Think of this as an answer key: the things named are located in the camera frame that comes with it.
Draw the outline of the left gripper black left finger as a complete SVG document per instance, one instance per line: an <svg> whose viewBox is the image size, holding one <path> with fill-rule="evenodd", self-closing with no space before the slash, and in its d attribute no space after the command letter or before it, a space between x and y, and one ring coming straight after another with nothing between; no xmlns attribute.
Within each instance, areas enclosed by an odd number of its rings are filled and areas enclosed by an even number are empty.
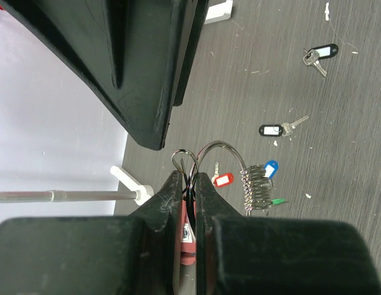
<svg viewBox="0 0 381 295"><path fill-rule="evenodd" d="M0 224L0 294L177 294L182 176L128 216Z"/></svg>

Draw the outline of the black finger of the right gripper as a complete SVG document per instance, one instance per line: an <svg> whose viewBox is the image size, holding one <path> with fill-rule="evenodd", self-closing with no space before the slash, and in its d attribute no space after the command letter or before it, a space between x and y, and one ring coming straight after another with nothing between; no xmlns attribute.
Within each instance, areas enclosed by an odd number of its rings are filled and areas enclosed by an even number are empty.
<svg viewBox="0 0 381 295"><path fill-rule="evenodd" d="M140 146L165 145L197 1L0 1Z"/></svg>
<svg viewBox="0 0 381 295"><path fill-rule="evenodd" d="M191 73L192 65L195 58L198 42L202 32L202 27L206 19L209 1L197 1L195 12L193 13L192 26L190 27L190 35L187 40L183 66L179 76L178 87L176 91L173 106L180 106L183 103L187 83Z"/></svg>

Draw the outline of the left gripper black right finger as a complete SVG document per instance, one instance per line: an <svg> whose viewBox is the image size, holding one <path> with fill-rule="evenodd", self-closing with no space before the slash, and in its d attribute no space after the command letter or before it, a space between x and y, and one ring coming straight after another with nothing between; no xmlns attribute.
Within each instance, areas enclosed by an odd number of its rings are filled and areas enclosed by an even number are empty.
<svg viewBox="0 0 381 295"><path fill-rule="evenodd" d="M381 294L352 225L242 216L206 173L195 191L197 294Z"/></svg>

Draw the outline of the key with green tag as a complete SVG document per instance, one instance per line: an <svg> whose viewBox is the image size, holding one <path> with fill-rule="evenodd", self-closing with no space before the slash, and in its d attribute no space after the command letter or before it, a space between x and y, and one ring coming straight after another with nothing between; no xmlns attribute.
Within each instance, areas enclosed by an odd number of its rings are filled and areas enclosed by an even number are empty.
<svg viewBox="0 0 381 295"><path fill-rule="evenodd" d="M286 203L286 199L272 199L271 200L271 206L277 206Z"/></svg>

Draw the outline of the large metal keyring with clips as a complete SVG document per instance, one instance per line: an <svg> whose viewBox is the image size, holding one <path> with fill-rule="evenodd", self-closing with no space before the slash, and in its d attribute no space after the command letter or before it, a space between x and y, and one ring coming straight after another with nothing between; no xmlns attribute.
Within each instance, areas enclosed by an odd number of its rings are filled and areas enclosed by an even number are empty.
<svg viewBox="0 0 381 295"><path fill-rule="evenodd" d="M268 179L264 176L265 164L247 165L240 153L225 141L208 143L198 154L194 154L187 149L178 149L173 153L171 162L185 180L185 201L191 202L195 200L196 177L201 172L201 164L207 154L217 148L226 150L238 163L238 172L227 173L233 174L233 183L238 182L242 187L244 215L250 217L255 211L261 211L268 215L271 207L273 207L271 206L272 198L270 196L270 191L273 188L273 178Z"/></svg>

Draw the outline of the key with blue tag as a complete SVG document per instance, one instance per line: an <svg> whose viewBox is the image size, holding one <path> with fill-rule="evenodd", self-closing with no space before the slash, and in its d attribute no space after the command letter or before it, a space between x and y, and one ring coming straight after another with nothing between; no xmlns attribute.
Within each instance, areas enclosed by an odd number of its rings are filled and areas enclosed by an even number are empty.
<svg viewBox="0 0 381 295"><path fill-rule="evenodd" d="M268 179L272 179L273 176L276 174L277 170L279 168L279 164L278 162L274 161L274 160L270 160L268 161L265 165L264 165L264 170L265 170L265 177L268 178Z"/></svg>

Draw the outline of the key with solid black tag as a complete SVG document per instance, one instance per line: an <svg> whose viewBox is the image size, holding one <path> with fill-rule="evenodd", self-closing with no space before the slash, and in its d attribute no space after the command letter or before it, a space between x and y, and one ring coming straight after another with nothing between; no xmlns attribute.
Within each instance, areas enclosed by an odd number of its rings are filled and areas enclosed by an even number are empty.
<svg viewBox="0 0 381 295"><path fill-rule="evenodd" d="M265 137L287 137L292 135L294 130L303 122L308 120L309 116L304 116L293 123L285 122L282 124L261 125L258 132Z"/></svg>

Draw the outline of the crumpled dusty red shirt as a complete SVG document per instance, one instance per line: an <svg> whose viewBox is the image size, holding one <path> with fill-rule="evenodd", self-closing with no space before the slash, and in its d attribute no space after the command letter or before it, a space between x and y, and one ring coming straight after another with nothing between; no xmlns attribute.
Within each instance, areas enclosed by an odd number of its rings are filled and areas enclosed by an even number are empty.
<svg viewBox="0 0 381 295"><path fill-rule="evenodd" d="M184 266L191 266L196 262L196 241L193 230L187 217L186 201L182 201L182 237L180 263Z"/></svg>

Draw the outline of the key with red tag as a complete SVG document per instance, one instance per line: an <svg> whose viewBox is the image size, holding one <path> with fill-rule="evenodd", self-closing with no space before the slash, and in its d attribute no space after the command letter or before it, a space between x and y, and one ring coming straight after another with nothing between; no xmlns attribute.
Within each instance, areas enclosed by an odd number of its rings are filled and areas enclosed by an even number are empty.
<svg viewBox="0 0 381 295"><path fill-rule="evenodd" d="M215 169L214 169L214 175L211 178L211 182L213 183L213 186L215 187L224 187L232 184L234 181L234 175L231 173L224 173L222 175L219 174L219 163L216 162Z"/></svg>

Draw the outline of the key with black windowed tag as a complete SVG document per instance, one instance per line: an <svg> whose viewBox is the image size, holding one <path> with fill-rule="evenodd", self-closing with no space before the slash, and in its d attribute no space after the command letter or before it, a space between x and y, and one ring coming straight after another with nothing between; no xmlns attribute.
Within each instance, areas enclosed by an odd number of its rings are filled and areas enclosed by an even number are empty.
<svg viewBox="0 0 381 295"><path fill-rule="evenodd" d="M323 77L327 76L327 71L322 67L320 60L330 59L335 57L339 53L339 47L337 44L327 44L311 49L303 48L305 55L302 57L302 61L305 66L312 66Z"/></svg>

